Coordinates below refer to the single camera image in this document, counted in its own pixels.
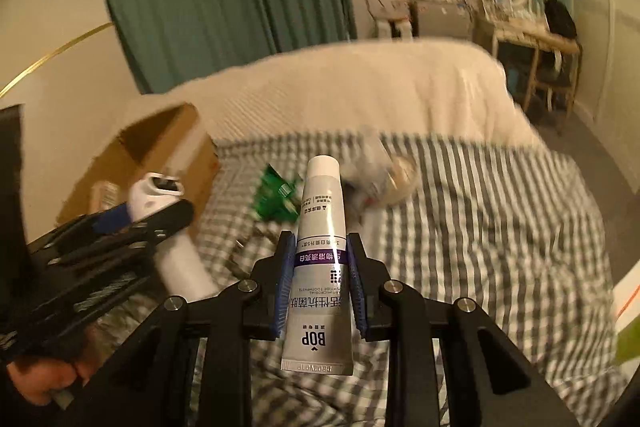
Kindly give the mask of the person's hand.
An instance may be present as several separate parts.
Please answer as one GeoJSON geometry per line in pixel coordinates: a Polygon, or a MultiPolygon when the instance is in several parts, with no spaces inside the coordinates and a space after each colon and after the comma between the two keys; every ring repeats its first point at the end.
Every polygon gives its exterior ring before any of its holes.
{"type": "Polygon", "coordinates": [[[15,359],[6,373],[15,390],[36,407],[48,405],[54,395],[75,381],[85,385],[105,361],[101,348],[88,340],[84,350],[72,361],[52,358],[15,359]]]}

